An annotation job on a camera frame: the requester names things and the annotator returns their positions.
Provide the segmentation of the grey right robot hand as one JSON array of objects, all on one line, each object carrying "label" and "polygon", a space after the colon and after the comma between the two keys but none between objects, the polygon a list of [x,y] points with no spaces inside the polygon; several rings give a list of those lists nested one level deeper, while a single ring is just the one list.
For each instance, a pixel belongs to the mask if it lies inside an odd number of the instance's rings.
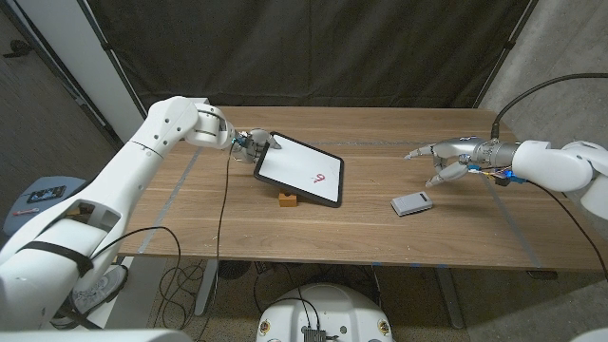
[{"label": "grey right robot hand", "polygon": [[468,173],[469,167],[504,169],[509,167],[519,148],[515,142],[485,140],[479,137],[460,137],[418,147],[404,157],[405,160],[431,156],[436,174],[426,181],[426,187],[455,181]]}]

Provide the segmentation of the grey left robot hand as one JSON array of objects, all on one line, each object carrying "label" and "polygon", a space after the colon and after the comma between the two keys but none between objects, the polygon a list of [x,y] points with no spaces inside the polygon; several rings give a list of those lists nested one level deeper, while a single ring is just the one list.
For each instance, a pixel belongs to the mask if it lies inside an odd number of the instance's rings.
[{"label": "grey left robot hand", "polygon": [[268,131],[255,128],[249,132],[241,132],[232,148],[232,156],[238,162],[257,163],[265,146],[281,149],[281,145]]}]

